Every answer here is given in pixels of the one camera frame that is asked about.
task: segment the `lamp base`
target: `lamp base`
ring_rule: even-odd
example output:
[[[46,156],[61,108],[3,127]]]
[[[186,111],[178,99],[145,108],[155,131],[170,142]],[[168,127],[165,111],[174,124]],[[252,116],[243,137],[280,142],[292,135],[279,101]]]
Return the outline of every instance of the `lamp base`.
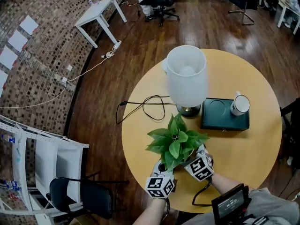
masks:
[[[176,105],[176,107],[182,116],[194,117],[199,113],[201,105],[196,106],[196,107],[182,107],[182,106]]]

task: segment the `brick wall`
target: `brick wall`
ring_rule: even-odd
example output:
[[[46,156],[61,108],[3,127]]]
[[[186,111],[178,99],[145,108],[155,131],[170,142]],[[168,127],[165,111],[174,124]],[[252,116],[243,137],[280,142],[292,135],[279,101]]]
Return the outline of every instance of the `brick wall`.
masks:
[[[6,45],[18,55],[11,70],[0,64],[0,69],[8,74],[0,107],[27,106],[50,100],[63,90],[62,77],[71,79],[80,74],[92,45],[74,24],[88,7],[87,0],[0,1],[0,49]],[[113,11],[113,6],[108,7],[103,13],[104,17],[108,19]],[[39,24],[32,36],[19,26],[27,15]],[[84,28],[94,40],[101,32],[100,26],[95,22]],[[8,43],[15,30],[28,39],[21,52]],[[68,65],[73,66],[71,72],[67,70]],[[50,103],[23,109],[0,109],[0,114],[34,128],[62,134],[76,82],[77,80],[67,85],[63,94]],[[11,149],[3,141],[0,141],[0,146],[0,179],[10,180],[11,164],[3,158],[11,157]],[[27,160],[33,169],[34,146],[29,148]],[[20,217],[16,221],[12,217],[0,216],[1,224],[19,222]]]

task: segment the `electrical outlet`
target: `electrical outlet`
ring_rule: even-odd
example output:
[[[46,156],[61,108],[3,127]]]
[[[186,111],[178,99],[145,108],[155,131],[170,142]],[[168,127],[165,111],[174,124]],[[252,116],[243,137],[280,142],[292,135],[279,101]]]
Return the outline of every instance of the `electrical outlet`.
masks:
[[[66,83],[66,82],[67,82],[67,78],[66,78],[66,77],[63,77],[63,78],[62,78],[62,82],[63,82],[63,83]]]
[[[69,70],[70,72],[71,72],[71,70],[72,70],[72,66],[71,65],[69,65],[68,67],[67,67],[67,70]]]

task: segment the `round wooden table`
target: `round wooden table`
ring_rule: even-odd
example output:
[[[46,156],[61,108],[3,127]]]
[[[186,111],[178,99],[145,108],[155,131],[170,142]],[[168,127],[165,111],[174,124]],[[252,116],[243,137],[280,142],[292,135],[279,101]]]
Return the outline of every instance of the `round wooden table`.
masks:
[[[207,57],[209,97],[234,99],[235,91],[240,91],[250,100],[250,128],[237,132],[200,129],[200,116],[183,118],[188,129],[208,133],[210,139],[205,143],[214,158],[214,170],[228,178],[259,187],[271,171],[281,142],[282,124],[276,96],[263,75],[250,63],[228,52],[202,49]],[[155,65],[139,81],[129,101],[143,102],[149,96],[168,96],[166,74],[161,63]],[[137,105],[127,104],[124,116]],[[163,116],[160,105],[146,105],[145,110],[154,118]],[[148,132],[157,128],[166,128],[171,117],[178,111],[176,106],[165,105],[165,118],[153,121],[139,109],[122,125],[122,142],[126,161],[137,182],[144,188],[146,178],[150,176],[154,164],[160,155],[145,151],[152,138]],[[175,171],[176,192],[169,196],[171,207],[184,212],[205,213],[211,207],[192,205],[194,195],[207,182],[198,182],[182,166]],[[201,193],[196,203],[210,203],[219,196],[213,186]]]

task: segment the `gray shirt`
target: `gray shirt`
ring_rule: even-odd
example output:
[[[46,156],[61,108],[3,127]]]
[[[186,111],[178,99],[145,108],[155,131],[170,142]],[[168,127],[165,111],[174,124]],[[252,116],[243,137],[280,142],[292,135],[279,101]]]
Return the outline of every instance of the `gray shirt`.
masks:
[[[273,196],[267,188],[253,190],[249,193],[252,198],[246,214],[253,214],[256,218],[267,216],[268,224],[296,225],[299,220],[299,206],[295,202]],[[184,223],[184,225],[214,225],[213,213],[200,214]]]

